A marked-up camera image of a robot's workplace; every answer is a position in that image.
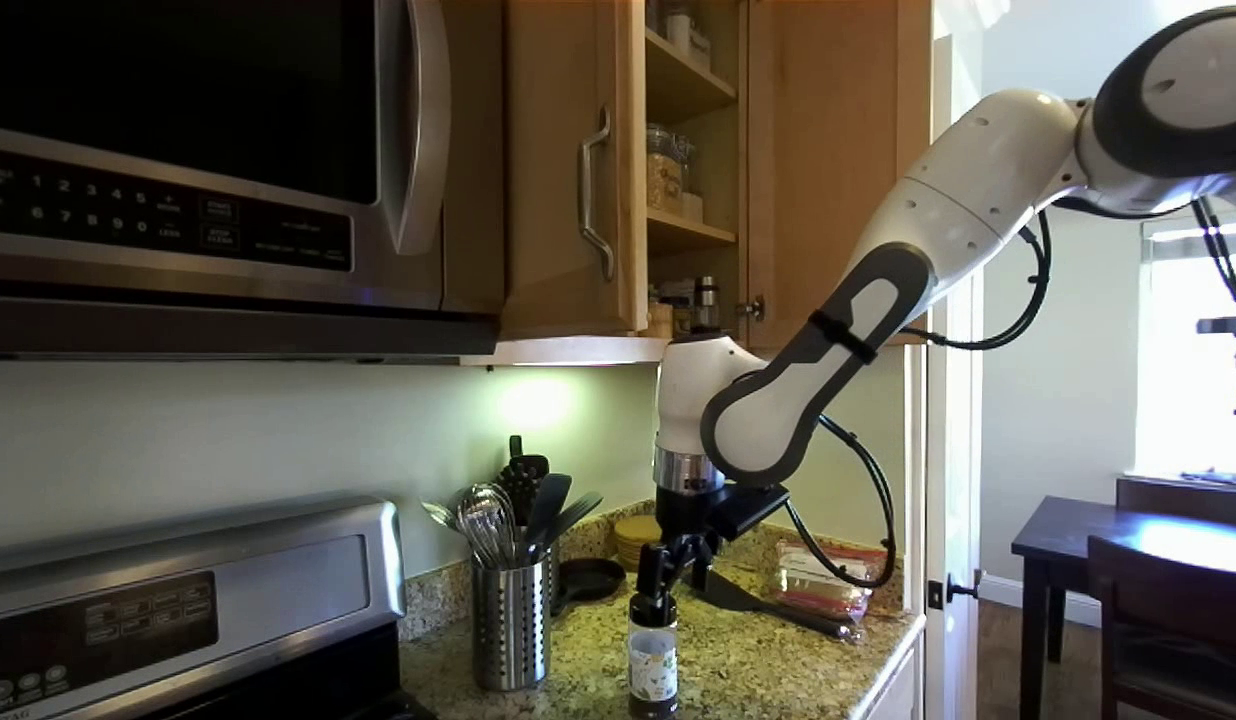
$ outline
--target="stove control panel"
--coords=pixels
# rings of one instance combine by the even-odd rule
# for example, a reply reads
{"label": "stove control panel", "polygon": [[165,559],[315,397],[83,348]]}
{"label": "stove control panel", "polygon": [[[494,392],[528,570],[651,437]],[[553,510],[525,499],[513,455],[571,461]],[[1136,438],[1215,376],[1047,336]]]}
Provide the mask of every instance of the stove control panel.
{"label": "stove control panel", "polygon": [[6,615],[0,713],[209,648],[215,634],[212,570]]}

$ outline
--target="wooden chair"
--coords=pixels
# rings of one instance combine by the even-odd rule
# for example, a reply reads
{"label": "wooden chair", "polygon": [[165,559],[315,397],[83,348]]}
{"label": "wooden chair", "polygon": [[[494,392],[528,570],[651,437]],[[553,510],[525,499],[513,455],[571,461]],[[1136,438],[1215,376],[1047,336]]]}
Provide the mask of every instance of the wooden chair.
{"label": "wooden chair", "polygon": [[1214,486],[1187,478],[1121,475],[1113,502],[1134,510],[1168,510],[1168,514],[1236,525],[1236,486]]}
{"label": "wooden chair", "polygon": [[1090,540],[1100,595],[1100,716],[1115,703],[1236,720],[1236,574]]}

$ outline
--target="microwave handle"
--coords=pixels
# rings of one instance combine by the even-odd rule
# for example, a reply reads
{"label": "microwave handle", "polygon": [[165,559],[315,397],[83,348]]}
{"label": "microwave handle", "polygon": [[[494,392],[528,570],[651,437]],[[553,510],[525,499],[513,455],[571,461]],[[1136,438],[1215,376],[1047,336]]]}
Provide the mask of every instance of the microwave handle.
{"label": "microwave handle", "polygon": [[611,117],[608,117],[608,108],[600,108],[600,126],[588,135],[588,140],[581,140],[581,199],[576,199],[576,206],[581,206],[581,235],[604,257],[604,274],[611,279],[618,274],[618,257],[611,257],[611,242],[604,238],[604,233],[597,226],[597,221],[594,221],[594,194],[597,194],[597,150],[600,150],[600,142],[608,142],[611,140]]}
{"label": "microwave handle", "polygon": [[392,248],[399,257],[426,257],[441,235],[443,189],[448,189],[448,149],[454,149],[454,56],[448,22],[441,0],[409,0],[411,19],[411,166],[405,189],[386,189],[386,206],[392,221]]}

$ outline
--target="window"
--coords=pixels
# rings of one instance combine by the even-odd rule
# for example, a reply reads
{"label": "window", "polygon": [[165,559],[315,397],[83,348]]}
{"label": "window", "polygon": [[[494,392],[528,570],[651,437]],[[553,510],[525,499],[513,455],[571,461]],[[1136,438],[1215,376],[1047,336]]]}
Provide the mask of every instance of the window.
{"label": "window", "polygon": [[1236,336],[1196,331],[1196,322],[1205,316],[1236,316],[1236,304],[1214,266],[1193,213],[1149,221],[1140,248],[1136,467],[1231,475]]}

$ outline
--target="cabinet handle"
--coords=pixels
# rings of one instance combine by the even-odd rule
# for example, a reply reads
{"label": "cabinet handle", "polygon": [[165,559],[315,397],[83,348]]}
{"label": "cabinet handle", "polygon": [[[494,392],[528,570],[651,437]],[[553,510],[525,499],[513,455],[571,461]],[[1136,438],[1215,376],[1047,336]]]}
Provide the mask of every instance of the cabinet handle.
{"label": "cabinet handle", "polygon": [[600,142],[611,140],[611,117],[600,108],[600,126],[581,142],[581,235],[604,257],[604,274],[618,274],[618,257],[604,233],[594,224],[594,194],[597,194],[597,175],[594,175],[594,155]]}

